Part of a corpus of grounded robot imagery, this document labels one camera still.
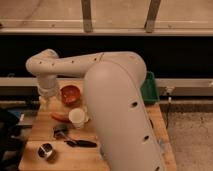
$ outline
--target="green bin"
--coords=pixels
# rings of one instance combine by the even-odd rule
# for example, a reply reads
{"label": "green bin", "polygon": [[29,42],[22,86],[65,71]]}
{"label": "green bin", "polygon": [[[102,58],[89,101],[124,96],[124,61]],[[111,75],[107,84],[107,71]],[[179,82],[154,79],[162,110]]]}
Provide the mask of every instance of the green bin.
{"label": "green bin", "polygon": [[141,86],[141,94],[145,105],[151,105],[160,100],[155,76],[154,73],[151,71],[147,72],[146,79]]}

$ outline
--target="red bowl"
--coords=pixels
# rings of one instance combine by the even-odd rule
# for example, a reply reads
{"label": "red bowl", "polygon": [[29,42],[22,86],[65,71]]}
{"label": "red bowl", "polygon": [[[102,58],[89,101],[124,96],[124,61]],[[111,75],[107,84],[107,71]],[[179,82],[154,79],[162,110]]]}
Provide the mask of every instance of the red bowl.
{"label": "red bowl", "polygon": [[62,103],[67,106],[76,104],[81,98],[81,92],[78,87],[74,85],[68,85],[61,89]]}

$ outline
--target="gray floor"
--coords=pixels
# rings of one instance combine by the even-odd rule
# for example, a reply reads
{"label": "gray floor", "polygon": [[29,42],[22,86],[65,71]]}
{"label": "gray floor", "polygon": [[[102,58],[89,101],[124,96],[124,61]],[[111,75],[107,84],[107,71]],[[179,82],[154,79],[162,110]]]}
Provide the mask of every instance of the gray floor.
{"label": "gray floor", "polygon": [[213,100],[172,102],[168,134],[179,171],[213,170]]}

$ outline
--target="white cup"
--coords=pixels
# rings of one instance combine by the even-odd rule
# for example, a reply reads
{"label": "white cup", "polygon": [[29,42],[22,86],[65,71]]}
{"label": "white cup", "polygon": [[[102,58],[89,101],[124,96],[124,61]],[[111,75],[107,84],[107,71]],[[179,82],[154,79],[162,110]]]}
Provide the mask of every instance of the white cup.
{"label": "white cup", "polygon": [[83,109],[75,108],[69,112],[69,120],[76,129],[84,128],[86,114]]}

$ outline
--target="black wall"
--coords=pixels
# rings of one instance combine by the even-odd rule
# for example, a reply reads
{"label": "black wall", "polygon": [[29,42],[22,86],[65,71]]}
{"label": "black wall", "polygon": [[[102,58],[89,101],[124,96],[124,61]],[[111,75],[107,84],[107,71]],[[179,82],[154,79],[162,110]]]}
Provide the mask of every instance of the black wall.
{"label": "black wall", "polygon": [[212,78],[213,37],[0,36],[0,76],[30,76],[25,61],[52,48],[61,57],[134,51],[158,78]]}

